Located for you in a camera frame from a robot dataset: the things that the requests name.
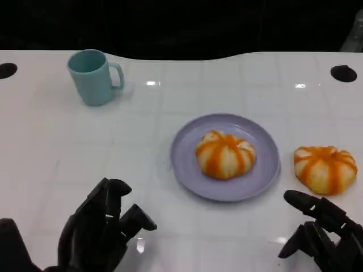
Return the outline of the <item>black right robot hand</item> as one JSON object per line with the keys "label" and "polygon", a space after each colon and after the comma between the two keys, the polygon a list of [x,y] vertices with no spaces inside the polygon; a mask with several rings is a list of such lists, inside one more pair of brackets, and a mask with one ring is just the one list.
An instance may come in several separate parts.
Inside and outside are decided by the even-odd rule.
{"label": "black right robot hand", "polygon": [[298,226],[279,258],[300,250],[312,257],[321,271],[362,271],[362,225],[324,197],[287,190],[284,200],[315,220]]}

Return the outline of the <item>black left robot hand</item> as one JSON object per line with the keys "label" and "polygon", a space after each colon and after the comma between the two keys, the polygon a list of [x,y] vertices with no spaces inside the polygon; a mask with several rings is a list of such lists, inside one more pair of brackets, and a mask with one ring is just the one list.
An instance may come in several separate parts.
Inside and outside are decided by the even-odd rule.
{"label": "black left robot hand", "polygon": [[61,271],[114,271],[130,239],[155,222],[137,204],[121,212],[121,199],[132,191],[122,180],[103,178],[72,214],[58,242]]}

